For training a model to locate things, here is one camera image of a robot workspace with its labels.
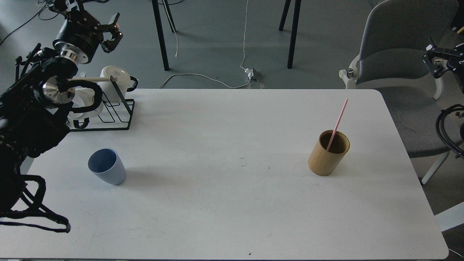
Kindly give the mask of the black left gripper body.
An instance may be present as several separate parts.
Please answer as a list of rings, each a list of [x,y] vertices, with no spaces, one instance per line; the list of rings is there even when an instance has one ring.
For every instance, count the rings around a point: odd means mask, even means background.
[[[101,24],[83,7],[73,7],[65,15],[65,21],[53,41],[58,57],[74,64],[88,64],[94,58],[100,43],[105,40],[107,24]]]

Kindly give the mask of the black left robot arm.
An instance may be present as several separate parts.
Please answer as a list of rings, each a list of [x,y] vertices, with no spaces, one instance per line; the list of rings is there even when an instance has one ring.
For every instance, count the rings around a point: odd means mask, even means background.
[[[73,79],[79,64],[92,61],[98,46],[114,51],[123,35],[116,13],[110,24],[102,24],[83,7],[80,0],[51,0],[49,9],[64,16],[63,27],[53,48],[37,44],[16,59],[16,82],[1,95],[1,217],[5,226],[22,226],[23,218],[47,218],[68,233],[69,221],[43,204],[46,183],[38,175],[21,174],[27,157],[36,158],[57,146],[70,132],[68,114],[97,109],[103,91],[97,80]]]

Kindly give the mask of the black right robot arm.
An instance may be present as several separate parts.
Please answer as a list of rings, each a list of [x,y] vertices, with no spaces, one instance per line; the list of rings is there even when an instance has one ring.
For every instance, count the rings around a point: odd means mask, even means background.
[[[463,43],[453,49],[445,49],[437,47],[431,36],[428,37],[430,44],[426,47],[426,54],[422,56],[422,60],[434,79],[438,80],[447,71],[451,71],[461,89],[463,91],[464,83],[464,55]],[[456,154],[456,158],[464,158],[463,149],[451,140],[446,133],[444,121],[446,117],[457,111],[463,112],[462,104],[455,104],[446,109],[443,109],[436,119],[435,129],[440,140]]]

